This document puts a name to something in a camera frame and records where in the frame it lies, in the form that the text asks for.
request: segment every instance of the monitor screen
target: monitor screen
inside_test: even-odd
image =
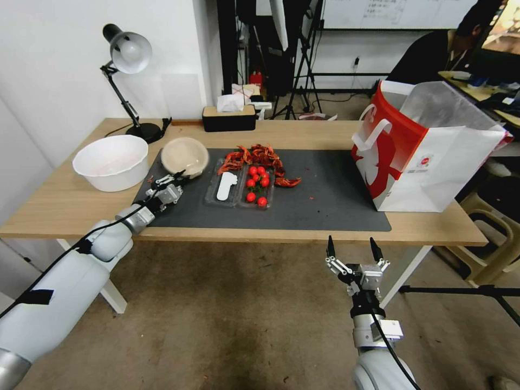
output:
[[[492,23],[482,49],[520,54],[520,0],[509,0]]]

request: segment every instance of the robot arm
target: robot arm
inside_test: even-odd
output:
[[[183,190],[181,175],[152,183],[147,199],[102,220],[0,314],[0,390],[11,390],[33,362],[56,348],[109,279],[111,270],[138,235]]]
[[[399,321],[385,320],[385,311],[379,307],[379,285],[390,263],[383,259],[381,249],[372,238],[370,246],[376,264],[343,264],[336,258],[329,236],[325,258],[329,270],[347,285],[347,293],[352,298],[350,316],[359,354],[353,371],[354,384],[358,390],[419,389],[412,372],[391,345],[403,338]]]

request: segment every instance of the white plastic bowl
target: white plastic bowl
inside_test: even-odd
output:
[[[101,191],[126,190],[148,173],[148,144],[133,135],[97,140],[80,150],[72,167]]]
[[[181,137],[168,142],[162,149],[161,162],[170,173],[186,170],[183,176],[193,179],[206,168],[210,155],[206,147],[194,138]]]

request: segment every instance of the black shirt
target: black shirt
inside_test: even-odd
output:
[[[446,67],[451,70],[459,59],[449,61],[449,58],[447,31],[431,32],[412,43],[387,80],[408,84],[440,80],[437,72]]]

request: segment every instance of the red crayfish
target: red crayfish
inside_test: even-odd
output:
[[[295,187],[302,181],[301,178],[285,179],[285,168],[272,147],[256,144],[251,146],[251,152],[243,146],[238,146],[238,148],[240,151],[227,154],[224,163],[218,170],[219,175],[227,171],[238,171],[246,163],[273,167],[276,177],[275,185],[279,187]]]

